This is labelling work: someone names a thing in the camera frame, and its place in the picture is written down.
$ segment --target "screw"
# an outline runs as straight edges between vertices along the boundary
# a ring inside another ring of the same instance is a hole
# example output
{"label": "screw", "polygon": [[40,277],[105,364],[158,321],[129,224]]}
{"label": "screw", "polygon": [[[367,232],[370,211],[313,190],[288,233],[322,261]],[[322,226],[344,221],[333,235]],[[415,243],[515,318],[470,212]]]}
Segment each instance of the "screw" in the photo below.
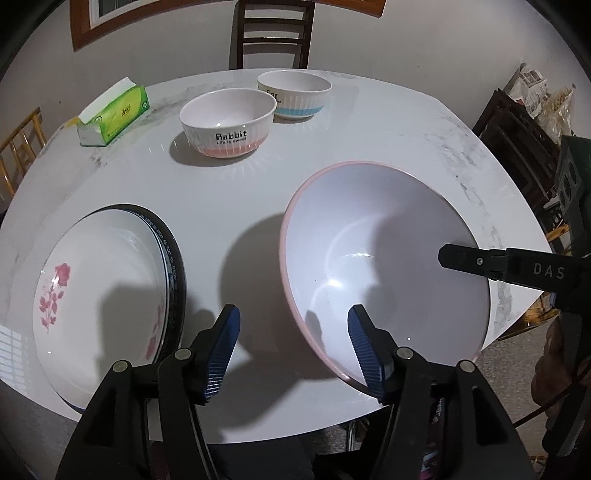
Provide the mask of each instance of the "screw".
{"label": "screw", "polygon": [[460,362],[460,368],[464,370],[464,372],[466,372],[467,374],[471,374],[474,370],[476,370],[474,364],[469,360],[462,360]]}
{"label": "screw", "polygon": [[121,373],[127,370],[127,362],[125,360],[119,360],[113,364],[113,372]]}
{"label": "screw", "polygon": [[190,356],[191,356],[191,350],[189,350],[188,348],[181,348],[180,350],[177,350],[174,353],[174,357],[177,360],[186,360]]}
{"label": "screw", "polygon": [[413,357],[413,351],[410,348],[406,348],[405,346],[400,347],[397,351],[396,354],[400,357],[400,358],[404,358],[405,360],[410,360]]}

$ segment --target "table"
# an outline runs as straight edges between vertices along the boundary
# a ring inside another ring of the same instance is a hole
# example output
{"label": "table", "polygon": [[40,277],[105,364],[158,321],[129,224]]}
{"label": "table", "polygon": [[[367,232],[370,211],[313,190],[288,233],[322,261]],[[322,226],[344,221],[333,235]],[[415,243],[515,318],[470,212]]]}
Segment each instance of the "table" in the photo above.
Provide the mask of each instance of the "table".
{"label": "table", "polygon": [[[304,122],[278,121],[251,155],[219,161],[192,150],[178,120],[191,98],[229,86],[256,87],[264,70],[234,70],[147,88],[151,109],[107,147],[81,147],[62,126],[17,191],[0,229],[0,378],[37,404],[77,420],[37,361],[31,312],[38,273],[77,220],[115,203],[151,209],[170,228],[187,274],[183,344],[225,303],[242,331],[220,394],[200,419],[210,443],[283,437],[376,410],[315,357],[283,301],[277,245],[282,214],[314,172],[346,160],[396,166],[443,195],[480,248],[550,251],[515,184],[495,157],[437,99],[340,73],[326,107]],[[490,282],[487,346],[538,297]],[[161,437],[155,402],[150,434]]]}

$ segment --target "plastic bag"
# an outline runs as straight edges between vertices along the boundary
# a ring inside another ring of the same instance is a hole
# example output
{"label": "plastic bag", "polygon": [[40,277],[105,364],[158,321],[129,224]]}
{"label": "plastic bag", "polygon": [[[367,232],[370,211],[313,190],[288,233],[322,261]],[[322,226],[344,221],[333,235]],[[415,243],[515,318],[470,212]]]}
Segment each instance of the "plastic bag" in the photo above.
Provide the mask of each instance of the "plastic bag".
{"label": "plastic bag", "polygon": [[519,73],[513,77],[515,82],[510,90],[505,87],[505,92],[515,102],[524,105],[530,117],[535,118],[542,111],[542,101],[548,93],[547,81],[527,63],[522,63]]}
{"label": "plastic bag", "polygon": [[562,135],[571,133],[572,103],[575,86],[562,87],[554,92],[542,107],[538,124],[554,141],[560,145]]}

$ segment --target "cable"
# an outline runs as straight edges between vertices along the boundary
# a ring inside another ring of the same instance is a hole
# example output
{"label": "cable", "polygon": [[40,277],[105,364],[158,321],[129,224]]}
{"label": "cable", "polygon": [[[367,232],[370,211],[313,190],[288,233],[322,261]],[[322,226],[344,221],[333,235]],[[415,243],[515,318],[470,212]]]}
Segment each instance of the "cable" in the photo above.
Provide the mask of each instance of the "cable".
{"label": "cable", "polygon": [[546,410],[548,410],[552,405],[554,405],[556,402],[562,400],[566,395],[568,395],[571,392],[571,390],[575,387],[575,385],[577,385],[582,379],[584,379],[585,376],[590,371],[591,371],[591,361],[587,364],[587,366],[584,368],[584,370],[573,380],[573,382],[568,387],[566,387],[562,392],[560,392],[558,395],[556,395],[551,400],[548,400],[540,408],[534,410],[532,413],[526,415],[522,419],[517,420],[513,424],[513,426],[515,428],[520,427],[524,423],[530,421],[531,419],[536,418],[538,415],[540,415],[541,413],[543,413]]}

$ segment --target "tissue box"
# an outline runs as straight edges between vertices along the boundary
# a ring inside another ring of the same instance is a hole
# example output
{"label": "tissue box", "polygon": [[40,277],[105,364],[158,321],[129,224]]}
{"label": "tissue box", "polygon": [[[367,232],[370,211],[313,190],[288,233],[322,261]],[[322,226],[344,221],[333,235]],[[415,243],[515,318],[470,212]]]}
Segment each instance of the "tissue box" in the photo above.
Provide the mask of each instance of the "tissue box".
{"label": "tissue box", "polygon": [[87,106],[78,116],[76,126],[80,145],[100,147],[108,145],[148,108],[150,103],[145,88],[124,78]]}

